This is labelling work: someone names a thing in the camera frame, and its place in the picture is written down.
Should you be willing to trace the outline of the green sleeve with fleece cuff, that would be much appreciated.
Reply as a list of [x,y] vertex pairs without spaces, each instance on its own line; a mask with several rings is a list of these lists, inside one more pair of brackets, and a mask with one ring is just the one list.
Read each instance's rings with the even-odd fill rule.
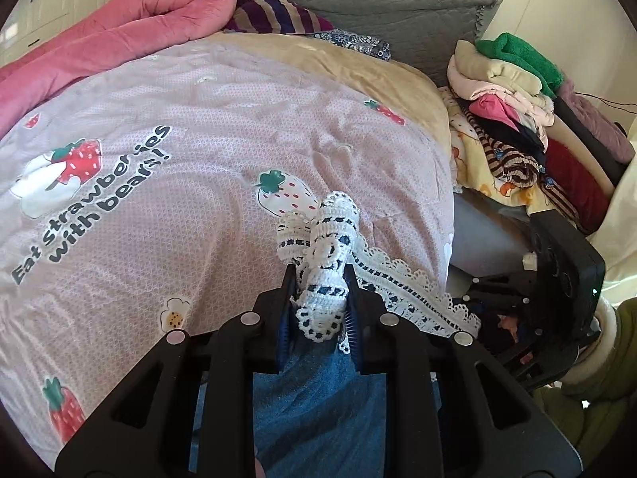
[[590,465],[636,405],[636,300],[598,302],[602,333],[558,384],[532,394],[539,408]]

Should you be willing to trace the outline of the pile of clothes on chair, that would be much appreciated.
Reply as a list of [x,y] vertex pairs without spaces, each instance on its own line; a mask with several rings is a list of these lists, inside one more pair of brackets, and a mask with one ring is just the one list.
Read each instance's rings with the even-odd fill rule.
[[508,32],[460,39],[440,96],[458,190],[599,229],[636,151],[549,58]]

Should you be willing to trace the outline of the blue denim pants lace trim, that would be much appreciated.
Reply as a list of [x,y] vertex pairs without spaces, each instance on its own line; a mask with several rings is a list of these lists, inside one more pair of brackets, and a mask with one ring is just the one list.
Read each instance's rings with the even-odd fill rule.
[[296,270],[293,353],[276,376],[256,376],[255,443],[262,477],[378,477],[385,435],[385,380],[360,376],[346,330],[344,269],[385,308],[430,335],[476,333],[481,323],[447,294],[453,197],[389,195],[396,213],[375,214],[343,192],[286,190],[254,203],[247,192],[215,199],[203,217],[206,241],[201,313],[211,329],[247,308],[260,291]]

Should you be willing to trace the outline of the striped purple pillow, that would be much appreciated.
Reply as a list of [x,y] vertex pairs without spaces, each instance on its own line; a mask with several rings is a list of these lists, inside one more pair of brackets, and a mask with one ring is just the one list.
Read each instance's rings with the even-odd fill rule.
[[291,0],[238,0],[223,31],[305,36],[332,29],[334,26],[327,18]]

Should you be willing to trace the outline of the pink strawberry print bedsheet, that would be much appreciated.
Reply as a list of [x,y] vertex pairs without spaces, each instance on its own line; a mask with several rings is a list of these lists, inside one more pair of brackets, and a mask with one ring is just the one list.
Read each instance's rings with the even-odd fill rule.
[[52,465],[167,330],[213,330],[281,280],[276,225],[333,191],[360,280],[457,329],[447,111],[398,62],[215,36],[91,76],[1,142],[1,402]]

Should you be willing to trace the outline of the pink folded quilt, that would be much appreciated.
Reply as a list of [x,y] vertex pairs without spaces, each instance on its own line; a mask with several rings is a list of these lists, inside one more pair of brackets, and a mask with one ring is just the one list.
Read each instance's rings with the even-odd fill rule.
[[236,0],[110,0],[1,68],[1,134],[87,76],[220,31],[235,8]]

